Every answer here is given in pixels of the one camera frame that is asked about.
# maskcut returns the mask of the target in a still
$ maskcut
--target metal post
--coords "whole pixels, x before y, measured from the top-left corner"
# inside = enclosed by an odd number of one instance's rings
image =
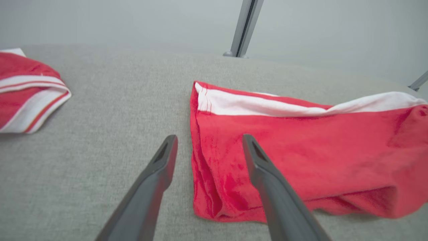
[[[419,88],[428,81],[428,71],[425,72],[419,79],[417,79],[413,84],[409,85],[408,87],[416,92],[418,92]]]
[[[233,37],[230,51],[226,51],[223,56],[248,58],[248,45],[256,26],[257,18],[262,9],[263,0],[243,0],[241,12],[239,13],[236,31]]]

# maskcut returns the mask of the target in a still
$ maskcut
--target red cloth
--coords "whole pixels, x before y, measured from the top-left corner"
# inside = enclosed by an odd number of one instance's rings
[[[0,133],[33,133],[71,97],[46,64],[0,52]]]
[[[336,106],[195,82],[195,214],[266,222],[242,135],[253,135],[310,209],[398,218],[428,201],[428,105],[401,92]]]

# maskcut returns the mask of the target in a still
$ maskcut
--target folded red fabric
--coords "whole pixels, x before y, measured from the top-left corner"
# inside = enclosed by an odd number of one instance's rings
[[[57,71],[12,53],[0,53],[0,133],[33,133],[71,97]]]
[[[266,222],[242,135],[253,135],[310,209],[398,218],[428,201],[428,105],[401,92],[335,106],[195,82],[195,214]]]

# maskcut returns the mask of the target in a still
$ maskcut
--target gray wall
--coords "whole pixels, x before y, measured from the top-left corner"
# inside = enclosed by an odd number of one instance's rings
[[[89,43],[221,55],[241,4],[0,0],[0,49]],[[428,70],[427,26],[428,0],[265,0],[247,55],[409,85]]]

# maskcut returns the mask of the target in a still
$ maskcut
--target gray fabric surface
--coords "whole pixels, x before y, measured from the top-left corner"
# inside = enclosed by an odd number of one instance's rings
[[[261,223],[193,213],[189,98],[194,80],[337,104],[405,86],[277,63],[135,49],[29,46],[73,93],[33,135],[0,136],[0,239],[93,240],[168,134],[178,135],[155,240],[270,240]],[[333,240],[426,240],[428,205],[398,220],[315,212]]]

